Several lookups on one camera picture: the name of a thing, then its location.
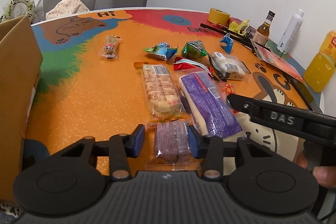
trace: white cap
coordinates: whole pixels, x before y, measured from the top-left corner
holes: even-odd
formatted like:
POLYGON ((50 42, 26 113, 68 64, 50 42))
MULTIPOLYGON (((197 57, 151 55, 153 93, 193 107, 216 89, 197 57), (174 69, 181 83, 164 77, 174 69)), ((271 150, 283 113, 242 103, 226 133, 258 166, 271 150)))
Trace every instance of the white cap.
POLYGON ((302 17, 305 14, 301 9, 297 9, 296 13, 302 17))

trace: orange juice bottle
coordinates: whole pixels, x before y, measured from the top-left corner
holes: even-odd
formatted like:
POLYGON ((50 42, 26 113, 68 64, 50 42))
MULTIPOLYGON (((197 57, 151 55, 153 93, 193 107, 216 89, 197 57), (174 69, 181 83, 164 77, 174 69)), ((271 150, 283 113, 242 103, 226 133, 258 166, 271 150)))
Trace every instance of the orange juice bottle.
POLYGON ((325 37, 318 54, 303 74, 304 80, 315 92, 320 92, 334 74, 336 68, 336 30, 325 37))

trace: metal screw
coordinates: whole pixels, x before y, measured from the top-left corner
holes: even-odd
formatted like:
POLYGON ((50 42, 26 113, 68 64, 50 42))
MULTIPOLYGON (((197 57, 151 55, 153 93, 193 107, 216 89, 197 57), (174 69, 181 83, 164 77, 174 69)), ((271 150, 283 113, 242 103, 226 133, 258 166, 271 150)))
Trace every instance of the metal screw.
POLYGON ((112 173, 112 176, 116 179, 125 179, 129 176, 126 170, 116 170, 112 173))
POLYGON ((221 175, 221 173, 217 170, 212 170, 212 169, 209 169, 209 170, 206 170, 204 172, 204 176, 208 179, 216 179, 218 178, 219 176, 221 175))

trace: blue snack package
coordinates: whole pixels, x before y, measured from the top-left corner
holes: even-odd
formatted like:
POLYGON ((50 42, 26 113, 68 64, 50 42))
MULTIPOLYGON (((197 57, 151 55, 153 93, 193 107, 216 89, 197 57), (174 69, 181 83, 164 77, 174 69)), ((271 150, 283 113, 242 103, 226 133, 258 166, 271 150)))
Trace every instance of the blue snack package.
POLYGON ((227 53, 230 54, 233 46, 233 39, 230 37, 230 33, 227 33, 220 41, 220 46, 227 53))
POLYGON ((226 138, 242 131, 238 120, 205 71, 182 76, 179 86, 187 98, 194 125, 202 135, 226 138))
POLYGON ((171 59, 177 53, 178 49, 179 49, 178 47, 177 48, 171 47, 166 42, 157 44, 152 48, 144 48, 144 50, 150 55, 153 55, 154 57, 157 57, 164 61, 171 59))

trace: yellow tape roll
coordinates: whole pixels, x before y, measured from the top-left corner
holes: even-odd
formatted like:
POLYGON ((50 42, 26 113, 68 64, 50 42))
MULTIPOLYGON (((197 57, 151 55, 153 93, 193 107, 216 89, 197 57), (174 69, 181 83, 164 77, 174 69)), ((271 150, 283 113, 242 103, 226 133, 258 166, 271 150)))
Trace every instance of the yellow tape roll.
POLYGON ((226 12, 211 8, 210 12, 209 12, 208 21, 213 23, 213 24, 218 24, 219 23, 219 24, 225 26, 227 24, 229 18, 230 18, 230 15, 227 14, 226 12))

